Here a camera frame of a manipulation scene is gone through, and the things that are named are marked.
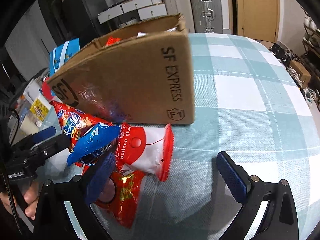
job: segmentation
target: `red plastic bag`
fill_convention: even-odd
[[[131,228],[144,175],[142,171],[133,171],[127,175],[112,172],[95,204],[112,213],[120,225]]]
[[[93,125],[97,123],[105,123],[107,125],[112,125],[99,117],[94,117],[91,114],[86,114],[78,109],[71,106],[52,101],[56,114],[59,119],[59,124],[62,132],[69,136],[71,141],[71,149],[73,149],[78,142],[79,138]]]
[[[106,46],[114,44],[118,41],[121,41],[121,38],[114,38],[114,37],[110,36],[109,39],[107,40]]]
[[[115,152],[118,171],[139,170],[156,174],[160,181],[166,181],[173,140],[170,124],[164,128],[144,128],[123,123]]]

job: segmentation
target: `finger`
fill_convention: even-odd
[[[26,208],[24,212],[27,217],[32,218],[36,215],[37,204],[38,204],[38,200],[32,202],[30,206]]]
[[[1,201],[2,201],[2,203],[4,205],[10,206],[10,201],[9,201],[9,197],[8,197],[7,193],[1,192],[0,193],[0,199],[1,199]],[[14,204],[17,205],[15,197],[13,197],[13,200],[14,200]]]
[[[33,181],[30,188],[24,194],[24,200],[28,204],[31,204],[33,201],[35,201],[38,198],[38,193],[39,193],[39,183],[36,181]]]
[[[10,206],[10,201],[9,201],[9,197],[6,193],[1,192],[0,193],[0,199],[3,203],[4,208],[10,213],[12,214],[12,210],[11,210],[11,206]]]

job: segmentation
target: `silver suitcase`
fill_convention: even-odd
[[[191,0],[196,33],[222,33],[221,0]]]

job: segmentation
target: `plaid tablecloth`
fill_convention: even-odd
[[[241,207],[215,166],[214,157],[226,151],[249,175],[289,181],[300,239],[305,239],[320,220],[320,143],[300,91],[272,53],[252,39],[199,33],[189,37],[196,120],[172,127],[169,179],[147,178],[130,230],[97,206],[92,209],[114,240],[218,239]],[[77,172],[72,167],[66,177]],[[254,236],[266,204],[246,239]],[[78,225],[75,229],[84,237]]]

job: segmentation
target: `sneaker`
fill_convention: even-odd
[[[302,39],[304,42],[308,42],[309,38],[310,38],[310,35],[308,33],[305,33]]]
[[[317,29],[317,25],[312,20],[310,21],[310,29],[313,30],[314,32],[316,32],[316,29]]]
[[[319,47],[319,43],[317,41],[317,39],[315,37],[310,37],[309,38],[309,41],[311,42],[311,44],[314,46],[314,47]]]
[[[310,26],[310,19],[308,16],[305,16],[304,18],[304,23],[303,23],[305,26],[309,27]]]
[[[311,41],[308,41],[307,43],[311,48],[314,48],[314,46],[312,45]]]

